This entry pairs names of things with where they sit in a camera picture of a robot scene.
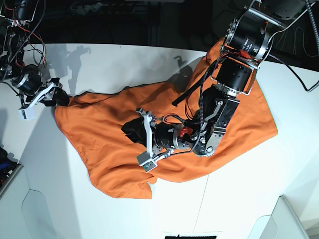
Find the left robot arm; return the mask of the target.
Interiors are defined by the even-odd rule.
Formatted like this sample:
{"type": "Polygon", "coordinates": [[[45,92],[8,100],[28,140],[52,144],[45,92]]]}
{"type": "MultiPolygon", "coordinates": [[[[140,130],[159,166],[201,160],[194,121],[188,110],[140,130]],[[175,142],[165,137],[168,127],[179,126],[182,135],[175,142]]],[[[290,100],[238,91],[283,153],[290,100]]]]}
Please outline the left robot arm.
{"type": "Polygon", "coordinates": [[[288,30],[303,14],[311,21],[312,0],[252,0],[230,23],[216,60],[204,75],[173,101],[177,106],[199,90],[199,109],[182,119],[171,113],[161,118],[138,108],[139,117],[122,131],[145,151],[139,166],[151,169],[159,160],[179,154],[212,156],[239,106],[238,95],[248,95],[260,64],[270,55],[274,36],[288,30]]]}

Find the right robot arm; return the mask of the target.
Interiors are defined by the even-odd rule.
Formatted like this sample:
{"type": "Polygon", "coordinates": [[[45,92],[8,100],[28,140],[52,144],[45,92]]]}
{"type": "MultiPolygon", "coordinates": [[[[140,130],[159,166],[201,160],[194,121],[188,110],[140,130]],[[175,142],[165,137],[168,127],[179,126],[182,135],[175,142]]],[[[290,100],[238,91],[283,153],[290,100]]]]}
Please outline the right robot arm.
{"type": "Polygon", "coordinates": [[[46,12],[44,0],[4,0],[0,6],[0,82],[8,85],[19,97],[21,109],[41,103],[47,107],[67,106],[69,96],[62,89],[59,78],[43,80],[40,67],[47,66],[46,46],[36,33],[46,12]],[[37,38],[42,50],[34,64],[24,63],[25,48],[32,37],[37,38]]]}

